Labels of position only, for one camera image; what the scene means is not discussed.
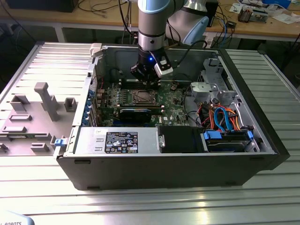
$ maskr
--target white plastic part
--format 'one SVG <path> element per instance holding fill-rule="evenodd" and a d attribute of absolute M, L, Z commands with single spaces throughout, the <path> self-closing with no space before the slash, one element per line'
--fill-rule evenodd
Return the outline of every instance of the white plastic part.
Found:
<path fill-rule="evenodd" d="M 102 44 L 101 43 L 93 43 L 90 47 L 90 56 L 91 57 L 96 57 L 101 55 L 101 48 Z"/>

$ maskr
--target slotted metal surface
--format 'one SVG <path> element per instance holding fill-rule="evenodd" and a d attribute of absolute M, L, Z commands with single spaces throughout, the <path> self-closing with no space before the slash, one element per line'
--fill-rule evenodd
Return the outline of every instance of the slotted metal surface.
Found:
<path fill-rule="evenodd" d="M 66 98 L 78 101 L 92 63 L 90 46 L 48 42 L 36 46 L 27 57 L 27 63 L 21 66 L 20 73 L 16 73 L 18 77 L 0 103 L 0 127 L 12 110 L 9 102 L 15 95 L 24 94 L 31 102 L 41 101 L 34 91 L 37 82 L 47 82 L 49 94 L 54 95 L 58 102 L 64 102 Z"/>
<path fill-rule="evenodd" d="M 280 102 L 258 100 L 266 112 L 278 110 L 285 115 Z M 296 112 L 296 103 L 293 99 L 285 105 Z M 242 187 L 79 191 L 52 157 L 0 157 L 0 206 L 31 216 L 36 225 L 298 225 L 300 125 L 272 123 L 292 156 Z"/>
<path fill-rule="evenodd" d="M 256 51 L 227 50 L 227 53 L 287 150 L 300 155 L 298 91 L 267 56 Z"/>

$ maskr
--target black plastic cover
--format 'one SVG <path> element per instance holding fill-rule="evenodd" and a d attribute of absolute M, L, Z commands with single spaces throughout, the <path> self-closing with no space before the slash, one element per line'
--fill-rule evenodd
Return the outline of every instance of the black plastic cover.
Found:
<path fill-rule="evenodd" d="M 200 134 L 202 129 L 190 126 L 159 126 L 158 135 L 163 135 L 165 147 L 161 153 L 199 153 L 203 152 Z"/>

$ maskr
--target black cable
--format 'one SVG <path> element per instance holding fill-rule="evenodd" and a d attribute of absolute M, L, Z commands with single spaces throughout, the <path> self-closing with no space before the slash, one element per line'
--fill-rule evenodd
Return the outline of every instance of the black cable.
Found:
<path fill-rule="evenodd" d="M 221 14 L 221 15 L 223 16 L 223 18 L 219 17 L 218 15 L 215 16 L 215 18 L 217 18 L 218 20 L 223 20 L 223 21 L 224 21 L 224 24 L 227 24 L 228 19 L 227 19 L 227 17 L 224 15 L 222 8 L 221 8 L 220 6 L 219 6 L 219 8 L 221 9 L 221 13 L 220 13 L 220 12 L 216 12 L 216 13 Z M 220 35 L 219 35 L 217 41 L 214 40 L 215 43 L 211 46 L 212 48 L 215 46 L 216 43 L 219 44 L 219 39 L 221 38 L 221 36 L 222 36 L 222 34 L 223 34 L 224 30 L 225 30 L 225 27 L 224 27 L 223 24 L 221 24 L 221 27 L 223 27 L 222 32 L 220 33 Z"/>
<path fill-rule="evenodd" d="M 187 112 L 187 110 L 186 110 L 185 101 L 186 101 L 186 97 L 187 97 L 188 90 L 189 90 L 190 88 L 191 88 L 191 86 L 189 85 L 188 88 L 187 88 L 187 90 L 186 90 L 186 93 L 185 93 L 185 95 L 184 95 L 184 98 L 183 98 L 183 110 L 184 110 L 185 114 L 187 115 L 187 117 L 189 117 L 189 118 L 190 118 L 197 126 L 201 126 L 201 124 L 200 124 L 198 121 L 196 121 L 193 117 L 191 117 L 191 116 L 189 115 L 189 113 L 191 113 L 192 111 Z"/>
<path fill-rule="evenodd" d="M 10 16 L 10 18 L 12 18 L 24 31 L 26 34 L 28 34 L 28 36 L 34 41 L 34 43 L 36 43 L 36 39 L 34 39 L 34 37 L 7 11 L 7 9 L 4 7 L 3 2 L 0 0 L 0 3 L 4 9 L 4 11 Z"/>
<path fill-rule="evenodd" d="M 174 40 L 174 37 L 173 37 L 173 33 L 172 33 L 172 30 L 171 30 L 171 27 L 169 27 L 169 31 L 170 31 L 170 34 L 171 34 L 171 38 L 172 38 L 172 41 L 173 41 L 173 44 L 175 44 L 175 40 Z"/>
<path fill-rule="evenodd" d="M 13 42 L 14 39 L 12 38 L 13 35 L 7 34 L 6 31 L 5 31 L 5 29 L 4 29 L 1 25 L 0 25 L 0 31 L 2 31 L 2 33 L 3 33 L 3 35 L 4 35 L 4 39 L 1 40 L 1 42 L 4 41 L 5 38 L 9 38 L 9 41 L 10 41 L 10 43 L 11 43 L 13 46 L 19 47 L 19 48 L 25 50 L 25 51 L 27 52 L 27 54 L 30 52 L 30 50 L 28 50 L 27 48 L 23 47 L 22 45 L 18 45 L 17 43 L 14 43 L 14 42 Z M 16 49 L 16 50 L 17 50 L 21 55 L 27 56 L 27 55 L 23 54 L 22 52 L 20 52 L 18 49 Z"/>
<path fill-rule="evenodd" d="M 129 10 L 130 10 L 130 5 L 131 5 L 131 2 L 128 4 L 128 7 L 127 7 L 127 14 L 126 14 L 126 19 L 127 19 L 127 26 L 128 26 L 128 23 L 129 23 Z M 125 35 L 125 28 L 124 28 L 124 31 L 123 31 L 123 35 L 122 35 L 122 44 L 123 44 L 123 40 L 124 40 L 124 35 Z"/>
<path fill-rule="evenodd" d="M 128 34 L 130 34 L 130 36 L 134 37 L 134 35 L 130 32 L 130 30 L 126 26 L 124 15 L 123 15 L 122 8 L 121 8 L 120 0 L 118 0 L 118 5 L 119 5 L 119 10 L 120 10 L 120 15 L 121 15 L 121 18 L 122 18 L 122 21 L 123 21 L 123 25 L 124 25 L 125 29 L 127 30 Z"/>
<path fill-rule="evenodd" d="M 297 41 L 298 41 L 299 38 L 300 38 L 300 33 L 299 33 L 298 37 L 296 38 L 294 44 L 291 46 L 291 49 L 290 49 L 290 50 L 292 50 L 292 49 L 294 48 L 294 46 L 295 46 L 295 44 L 297 43 Z"/>
<path fill-rule="evenodd" d="M 82 0 L 82 1 L 80 1 L 79 3 L 78 3 L 78 8 L 79 9 L 81 9 L 81 10 L 83 10 L 83 11 L 85 11 L 85 12 L 101 12 L 101 11 L 105 11 L 105 10 L 108 10 L 108 9 L 110 9 L 110 8 L 114 8 L 114 7 L 117 7 L 118 5 L 114 5 L 114 6 L 110 6 L 110 7 L 107 7 L 107 8 L 102 8 L 102 9 L 99 9 L 99 10 L 87 10 L 87 9 L 84 9 L 84 8 L 81 8 L 80 7 L 80 4 L 81 3 L 83 3 L 84 1 L 86 1 L 86 0 Z"/>
<path fill-rule="evenodd" d="M 169 23 L 168 20 L 167 20 L 167 24 L 168 24 L 169 29 L 170 29 L 170 33 L 171 33 L 172 40 L 174 41 L 174 38 L 173 38 L 173 34 L 172 34 L 171 29 L 177 34 L 177 36 L 178 36 L 178 43 L 180 44 L 180 43 L 181 43 L 181 36 L 180 36 L 180 34 L 179 34 L 179 33 L 177 32 L 177 30 Z"/>
<path fill-rule="evenodd" d="M 296 47 L 295 50 L 293 50 L 294 46 L 296 45 L 298 39 L 300 38 L 300 33 L 297 36 L 295 42 L 293 43 L 293 45 L 290 48 L 289 53 L 287 54 L 287 56 L 285 57 L 285 59 L 283 60 L 282 64 L 281 64 L 281 71 L 284 71 L 284 69 L 287 67 L 287 65 L 290 63 L 290 61 L 293 59 L 293 57 L 297 54 L 297 52 L 300 49 L 300 44 Z"/>
<path fill-rule="evenodd" d="M 191 44 L 191 46 L 186 50 L 186 52 L 184 53 L 183 57 L 177 62 L 177 66 L 184 60 L 184 58 L 187 56 L 188 52 L 198 43 L 205 43 L 205 46 L 203 47 L 203 49 L 206 48 L 207 46 L 207 42 L 204 40 L 199 40 L 199 41 L 195 41 L 193 44 Z"/>

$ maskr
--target table leg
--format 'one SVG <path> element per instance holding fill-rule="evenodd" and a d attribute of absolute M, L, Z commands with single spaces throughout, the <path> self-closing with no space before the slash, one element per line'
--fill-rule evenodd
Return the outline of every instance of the table leg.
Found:
<path fill-rule="evenodd" d="M 58 42 L 67 42 L 62 27 L 54 27 Z"/>

